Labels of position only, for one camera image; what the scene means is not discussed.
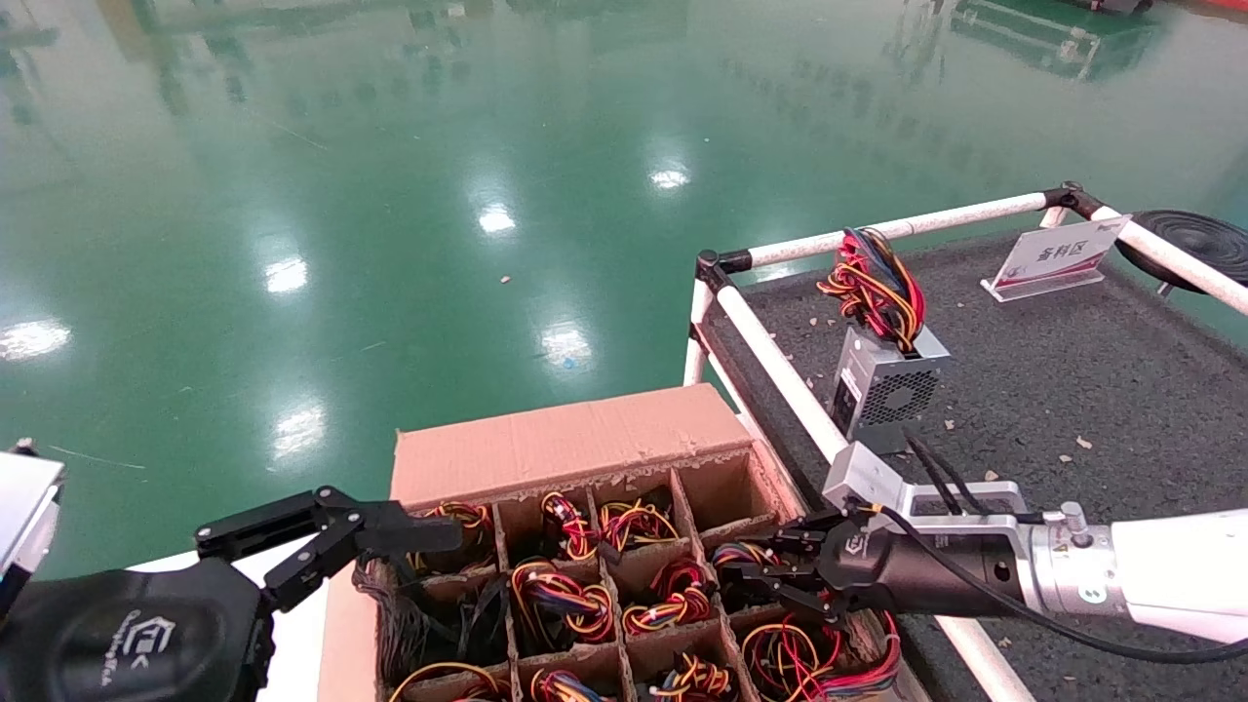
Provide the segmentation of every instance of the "white pvc pipe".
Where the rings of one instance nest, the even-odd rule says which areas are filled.
[[[736,386],[729,380],[728,373],[724,372],[724,366],[720,365],[719,358],[714,353],[708,353],[706,360],[710,361],[710,367],[715,370],[715,375],[719,376],[720,382],[724,383],[724,390],[728,391],[729,397],[733,398],[733,403],[736,405],[736,413],[745,415],[751,422],[758,425],[759,422],[750,413],[750,408],[745,406],[745,400],[741,398],[741,393],[736,391]]]
[[[710,304],[714,300],[715,296],[711,294],[710,287],[701,280],[694,279],[694,304],[689,311],[689,321],[695,325],[703,324],[703,320],[706,319],[706,310],[710,309]],[[703,351],[698,340],[690,339],[689,347],[685,350],[684,385],[698,385],[701,382],[701,371],[705,362],[706,352]]]
[[[993,200],[992,202],[967,205],[966,207],[956,207],[942,212],[916,215],[914,217],[870,225],[870,229],[879,231],[885,239],[900,239],[902,236],[910,236],[912,234],[925,231],[936,231],[940,229],[948,229],[951,226],[982,222],[986,220],[1007,217],[1010,215],[1020,215],[1022,212],[1035,212],[1036,210],[1045,209],[1046,204],[1047,200],[1043,192],[1032,192],[1030,195],[1006,197],[1005,200]],[[756,246],[750,249],[751,265],[754,267],[766,266],[768,264],[779,264],[781,261],[792,261],[794,259],[801,259],[805,256],[829,254],[840,247],[841,239],[844,237],[844,231],[830,231],[827,234],[807,236],[806,239],[795,239],[792,241],[781,241],[779,244]]]
[[[1103,206],[1092,212],[1092,216],[1088,219],[1098,221],[1121,216],[1113,207]],[[1122,227],[1118,240],[1131,245],[1134,250],[1152,259],[1158,265],[1166,266],[1178,274],[1183,280],[1231,305],[1241,315],[1248,315],[1248,287],[1211,269],[1187,251],[1183,251],[1136,222],[1128,222],[1127,226]]]
[[[681,385],[698,385],[701,382],[701,370],[703,362],[706,360],[706,353],[701,350],[701,345],[698,340],[690,339],[689,347],[685,349],[685,380]]]
[[[966,662],[980,687],[992,702],[1036,702],[1018,673],[1010,667],[996,642],[980,622],[957,617],[936,617],[950,643]]]
[[[785,401],[792,407],[797,421],[806,430],[806,433],[815,441],[820,453],[831,465],[832,458],[846,446],[845,436],[832,423],[831,417],[820,406],[819,400],[806,387],[806,381],[797,375],[797,371],[789,365],[776,342],[771,340],[759,317],[750,310],[749,304],[741,297],[741,292],[733,286],[724,287],[718,295],[719,305],[724,307],[728,319],[733,321],[750,351],[763,363],[763,370],[771,377]]]

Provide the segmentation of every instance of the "silver metal bracket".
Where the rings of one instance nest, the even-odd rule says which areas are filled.
[[[1030,525],[1018,522],[1015,513],[1028,512],[1018,483],[1008,480],[993,482],[968,482],[966,488],[975,497],[1001,501],[1008,505],[1012,513],[1006,515],[916,515],[930,503],[943,506],[940,492],[934,485],[914,485],[905,481],[892,466],[861,442],[855,441],[842,448],[832,460],[824,482],[824,498],[845,512],[850,498],[884,505],[892,508],[909,521],[915,530],[931,536],[998,535],[1010,541],[1017,561],[1018,580],[1023,583],[1023,600],[1027,606],[1042,611],[1040,593],[1035,587],[1035,568],[1031,562]],[[885,528],[904,533],[891,518],[879,515],[867,522],[867,531]]]

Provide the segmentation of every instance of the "robotic arm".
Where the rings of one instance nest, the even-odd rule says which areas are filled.
[[[298,606],[357,558],[384,558],[411,577],[403,555],[456,550],[463,537],[451,518],[413,518],[398,502],[358,502],[322,487],[205,525],[196,532],[201,561],[182,571],[27,582],[51,543],[62,466],[35,457],[30,445],[15,451],[0,453],[0,702],[252,702],[273,655],[273,612]],[[787,556],[785,566],[730,563],[721,578],[831,623],[866,607],[1005,615],[1154,662],[1248,653],[1248,510],[1092,526],[1078,503],[1033,512],[1012,482],[966,483],[942,467],[972,513],[934,470],[934,485],[911,485],[850,445],[824,486],[832,508],[765,540]],[[1007,510],[992,512],[981,501]],[[948,513],[931,512],[940,502]],[[270,571],[263,587],[230,565],[307,535],[316,536]],[[1237,643],[1174,653],[1129,648],[1048,612],[1123,617]]]
[[[398,502],[359,502],[322,487],[200,527],[201,560],[181,571],[27,583],[35,555],[42,557],[50,542],[61,468],[34,457],[0,461],[0,468],[21,471],[12,475],[36,476],[22,482],[46,488],[36,496],[31,487],[27,502],[36,510],[21,515],[20,528],[0,533],[14,553],[0,571],[0,592],[11,600],[11,608],[0,608],[5,702],[251,702],[267,682],[273,612],[295,608],[357,557],[402,567],[408,552],[454,550],[463,537],[449,517],[413,518]],[[15,506],[16,495],[5,502]],[[312,533],[263,587],[230,565]]]
[[[919,445],[925,462],[934,456]],[[948,471],[942,461],[940,467]],[[768,540],[801,565],[730,566],[795,611],[835,620],[875,607],[958,617],[1017,616],[1123,656],[1197,663],[1248,653],[1248,510],[1088,525],[1077,502],[1032,512],[1008,481],[911,485],[861,443],[837,455],[824,485],[835,507]],[[957,505],[973,513],[934,515]],[[983,501],[1008,508],[991,512]],[[826,605],[812,595],[837,595]],[[1232,646],[1197,652],[1122,647],[1053,622],[1047,613],[1129,618]]]

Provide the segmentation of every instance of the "black wire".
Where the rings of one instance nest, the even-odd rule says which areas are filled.
[[[936,490],[941,493],[941,497],[943,497],[948,492],[948,487],[942,485],[945,481],[936,472],[937,466],[945,471],[945,475],[948,476],[948,480],[953,482],[953,485],[957,487],[957,491],[962,495],[962,498],[966,500],[966,503],[971,506],[971,510],[975,511],[975,513],[977,515],[991,513],[988,508],[985,507],[983,503],[980,502],[980,500],[976,496],[971,495],[971,490],[966,487],[966,481],[962,480],[962,476],[956,470],[953,470],[953,466],[948,465],[948,461],[941,458],[938,453],[929,448],[926,443],[920,441],[917,437],[912,436],[909,431],[906,431],[905,435],[906,435],[906,443],[909,443],[910,447],[915,450],[915,456],[919,456],[919,462],[924,465],[924,468],[927,471],[927,475],[931,476],[932,482],[936,483]],[[950,507],[950,512],[953,515],[957,515],[961,511],[962,511],[961,507],[957,508]]]
[[[906,435],[906,442],[910,443],[911,447],[915,447],[915,440],[910,437],[909,432]],[[945,507],[948,510],[948,513],[961,515],[962,506],[953,498],[953,493],[950,492],[948,486],[945,485],[945,480],[936,471],[936,466],[925,458],[924,455],[919,452],[917,447],[915,447],[915,455],[919,456],[919,462],[924,465],[924,470],[927,471],[927,477],[932,481],[932,485],[936,486],[936,492],[940,492],[940,498],[945,501]]]
[[[977,590],[985,597],[992,600],[997,605],[1001,605],[1013,615],[1027,620],[1033,625],[1047,628],[1048,631],[1070,638],[1077,643],[1082,643],[1090,648],[1096,648],[1104,653],[1113,653],[1114,656],[1122,656],[1123,658],[1133,658],[1136,661],[1147,661],[1149,663],[1169,663],[1169,665],[1194,665],[1194,663],[1217,663],[1219,661],[1229,661],[1231,658],[1238,658],[1248,653],[1248,638],[1237,641],[1236,643],[1228,643],[1226,646],[1218,646],[1214,648],[1202,648],[1198,651],[1153,651],[1151,648],[1137,648],[1134,646],[1124,646],[1122,643],[1114,643],[1113,641],[1106,641],[1103,638],[1097,638],[1094,636],[1083,633],[1082,631],[1071,628],[1047,615],[1042,615],[1035,610],[1031,610],[1026,605],[1021,605],[1005,595],[1001,595],[996,590],[992,590],[987,583],[976,580],[975,576],[968,573],[965,568],[955,563],[938,548],[927,542],[926,538],[919,530],[914,527],[905,517],[899,515],[891,507],[879,506],[881,515],[889,517],[894,521],[901,531],[906,532],[907,536],[915,540],[919,546],[927,552],[937,563],[945,567],[948,572],[957,576],[958,580],[970,585]]]

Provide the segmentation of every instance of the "green epoxy floor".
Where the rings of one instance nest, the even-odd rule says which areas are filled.
[[[1066,179],[1248,225],[1248,25],[1203,5],[0,7],[0,433],[71,471],[44,576],[381,497],[396,428],[675,385],[703,247]]]

